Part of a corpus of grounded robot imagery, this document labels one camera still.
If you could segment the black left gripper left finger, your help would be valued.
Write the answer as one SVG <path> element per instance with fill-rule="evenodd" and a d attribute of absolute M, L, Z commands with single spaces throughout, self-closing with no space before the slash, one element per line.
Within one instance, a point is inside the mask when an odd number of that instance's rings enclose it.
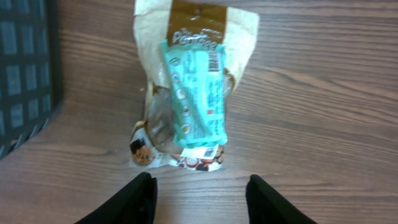
<path fill-rule="evenodd" d="M 157 194 L 157 179 L 142 172 L 76 224 L 153 224 Z"/>

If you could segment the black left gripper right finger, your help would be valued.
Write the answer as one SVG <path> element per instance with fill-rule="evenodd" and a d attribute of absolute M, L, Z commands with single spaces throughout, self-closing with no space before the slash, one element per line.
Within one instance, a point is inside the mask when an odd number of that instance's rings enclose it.
<path fill-rule="evenodd" d="M 246 186 L 250 224 L 316 224 L 260 176 L 250 176 Z"/>

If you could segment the teal snack packet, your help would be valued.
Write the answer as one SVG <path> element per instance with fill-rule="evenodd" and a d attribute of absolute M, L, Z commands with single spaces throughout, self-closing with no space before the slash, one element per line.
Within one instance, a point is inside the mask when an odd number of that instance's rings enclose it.
<path fill-rule="evenodd" d="M 189 149 L 226 144 L 223 45 L 170 47 L 164 40 L 161 51 L 170 83 L 174 143 Z"/>

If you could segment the brown snack bag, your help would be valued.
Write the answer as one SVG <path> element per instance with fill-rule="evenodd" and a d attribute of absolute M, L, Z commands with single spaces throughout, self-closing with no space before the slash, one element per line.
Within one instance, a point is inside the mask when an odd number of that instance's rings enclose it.
<path fill-rule="evenodd" d="M 228 98 L 234 93 L 254 52 L 260 17 L 235 7 L 187 1 L 137 1 L 134 38 L 147 77 L 144 117 L 134 127 L 129 143 L 135 167 L 175 166 L 190 170 L 218 170 L 224 160 L 224 145 L 182 148 L 174 143 L 174 112 L 170 83 L 161 43 L 199 44 L 225 51 L 225 130 Z"/>

